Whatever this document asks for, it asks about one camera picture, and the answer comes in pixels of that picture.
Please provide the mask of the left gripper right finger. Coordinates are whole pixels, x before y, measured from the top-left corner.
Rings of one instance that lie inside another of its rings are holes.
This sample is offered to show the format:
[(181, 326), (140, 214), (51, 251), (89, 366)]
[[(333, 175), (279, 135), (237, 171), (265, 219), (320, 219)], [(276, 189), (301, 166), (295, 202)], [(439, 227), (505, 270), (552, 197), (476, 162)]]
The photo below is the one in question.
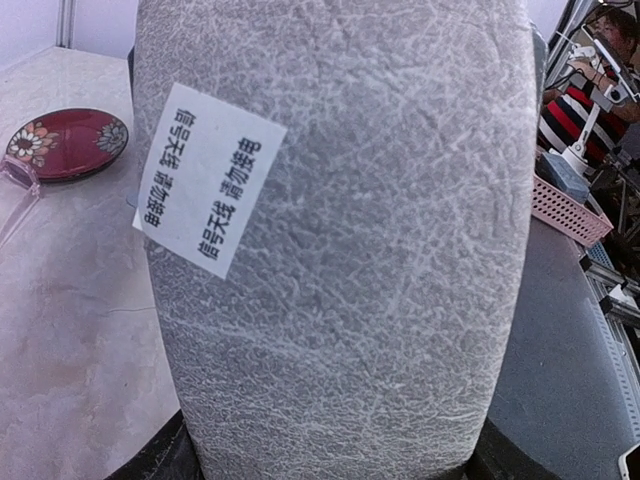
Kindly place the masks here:
[(475, 480), (560, 480), (515, 445), (489, 419), (467, 462), (467, 478)]

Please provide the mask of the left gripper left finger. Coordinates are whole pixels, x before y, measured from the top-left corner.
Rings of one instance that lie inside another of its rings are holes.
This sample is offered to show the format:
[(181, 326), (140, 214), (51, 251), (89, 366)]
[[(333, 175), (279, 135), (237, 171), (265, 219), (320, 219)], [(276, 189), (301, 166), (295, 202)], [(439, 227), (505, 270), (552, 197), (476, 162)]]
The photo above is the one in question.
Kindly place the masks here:
[(108, 480), (197, 480), (203, 473), (184, 416), (178, 410)]

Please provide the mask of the grey glasses case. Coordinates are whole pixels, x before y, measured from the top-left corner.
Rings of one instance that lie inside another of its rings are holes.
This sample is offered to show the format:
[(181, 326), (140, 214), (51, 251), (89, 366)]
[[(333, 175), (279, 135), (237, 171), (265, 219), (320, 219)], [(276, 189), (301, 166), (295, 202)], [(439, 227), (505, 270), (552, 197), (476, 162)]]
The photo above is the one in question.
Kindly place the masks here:
[(538, 92), (523, 1), (143, 1), (175, 83), (286, 128), (225, 278), (147, 237), (207, 479), (460, 479), (506, 352)]

